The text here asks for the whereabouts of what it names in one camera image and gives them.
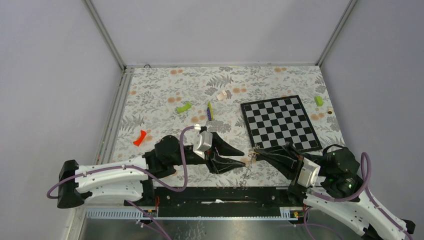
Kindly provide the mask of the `large silver keyring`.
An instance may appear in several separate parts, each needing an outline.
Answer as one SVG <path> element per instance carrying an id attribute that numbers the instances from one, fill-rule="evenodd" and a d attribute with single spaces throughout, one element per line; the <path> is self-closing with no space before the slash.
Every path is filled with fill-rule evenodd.
<path id="1" fill-rule="evenodd" d="M 257 150 L 260 149 L 260 146 L 256 143 L 248 152 L 249 160 L 247 162 L 247 167 L 242 175 L 241 181 L 239 182 L 240 187 L 245 187 L 247 185 L 247 180 L 250 177 L 250 174 L 252 172 L 252 165 L 256 161 L 257 158 Z"/>

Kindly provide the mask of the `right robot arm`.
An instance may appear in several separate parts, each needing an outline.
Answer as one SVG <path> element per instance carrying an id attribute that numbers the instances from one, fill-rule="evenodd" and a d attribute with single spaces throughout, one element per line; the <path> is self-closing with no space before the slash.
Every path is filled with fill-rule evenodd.
<path id="1" fill-rule="evenodd" d="M 415 223 L 391 213 L 369 189 L 372 165 L 367 153 L 360 161 L 346 147 L 333 144 L 321 155 L 300 152 L 292 143 L 253 148 L 263 160 L 282 173 L 290 184 L 287 201 L 305 205 L 343 223 L 363 240 L 410 240 Z"/>

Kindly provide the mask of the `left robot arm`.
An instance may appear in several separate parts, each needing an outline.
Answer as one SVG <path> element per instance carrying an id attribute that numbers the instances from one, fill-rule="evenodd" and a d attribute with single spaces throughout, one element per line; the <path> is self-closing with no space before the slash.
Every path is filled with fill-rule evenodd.
<path id="1" fill-rule="evenodd" d="M 76 208 L 86 203 L 139 201 L 148 206 L 155 200 L 153 180 L 162 181 L 183 169 L 182 187 L 188 186 L 188 166 L 205 165 L 212 174 L 223 174 L 245 164 L 235 160 L 244 153 L 216 132 L 200 131 L 194 143 L 184 145 L 179 138 L 166 135 L 153 150 L 122 162 L 80 165 L 74 159 L 63 163 L 57 187 L 57 208 Z"/>

